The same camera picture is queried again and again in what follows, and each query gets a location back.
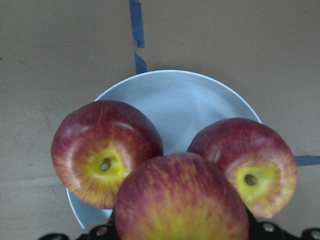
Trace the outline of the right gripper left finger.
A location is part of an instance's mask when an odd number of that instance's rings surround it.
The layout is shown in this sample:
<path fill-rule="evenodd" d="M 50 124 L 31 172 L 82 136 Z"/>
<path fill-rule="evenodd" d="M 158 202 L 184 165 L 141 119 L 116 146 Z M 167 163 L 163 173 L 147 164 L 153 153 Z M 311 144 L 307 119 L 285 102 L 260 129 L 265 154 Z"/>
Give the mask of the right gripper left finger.
<path fill-rule="evenodd" d="M 49 233 L 43 235 L 39 240 L 70 240 L 64 233 Z M 82 233 L 77 240 L 117 240 L 118 234 L 115 225 L 115 212 L 112 211 L 106 224 L 98 225 L 89 232 Z"/>

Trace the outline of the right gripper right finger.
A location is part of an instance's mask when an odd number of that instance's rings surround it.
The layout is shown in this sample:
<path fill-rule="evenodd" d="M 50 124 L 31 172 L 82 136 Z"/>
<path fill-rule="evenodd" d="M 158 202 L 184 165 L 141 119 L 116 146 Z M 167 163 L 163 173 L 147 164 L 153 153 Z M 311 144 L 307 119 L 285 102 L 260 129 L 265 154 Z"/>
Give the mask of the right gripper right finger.
<path fill-rule="evenodd" d="M 270 221 L 258 221 L 247 208 L 250 240 L 319 240 L 320 228 L 307 228 L 300 236 L 293 235 Z"/>

